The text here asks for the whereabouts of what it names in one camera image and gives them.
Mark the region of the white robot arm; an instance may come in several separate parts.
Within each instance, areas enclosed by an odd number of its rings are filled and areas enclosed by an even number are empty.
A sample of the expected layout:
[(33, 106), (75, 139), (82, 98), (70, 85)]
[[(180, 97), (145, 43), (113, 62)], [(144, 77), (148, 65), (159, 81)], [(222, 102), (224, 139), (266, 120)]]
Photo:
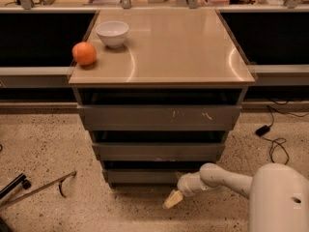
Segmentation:
[(249, 232), (309, 232), (309, 181), (279, 163), (265, 164), (252, 176), (206, 163), (180, 177), (163, 207), (170, 209), (188, 196), (221, 187), (249, 200)]

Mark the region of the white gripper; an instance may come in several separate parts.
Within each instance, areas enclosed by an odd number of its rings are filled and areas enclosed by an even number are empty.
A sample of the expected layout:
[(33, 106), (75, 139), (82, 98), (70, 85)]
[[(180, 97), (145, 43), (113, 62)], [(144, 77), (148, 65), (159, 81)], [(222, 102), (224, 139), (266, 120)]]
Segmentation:
[(178, 190), (172, 190), (166, 200), (163, 202), (164, 209), (170, 209), (183, 200), (183, 197), (193, 196), (199, 192), (211, 190), (211, 186), (202, 181), (200, 173), (187, 173), (177, 171), (176, 177)]

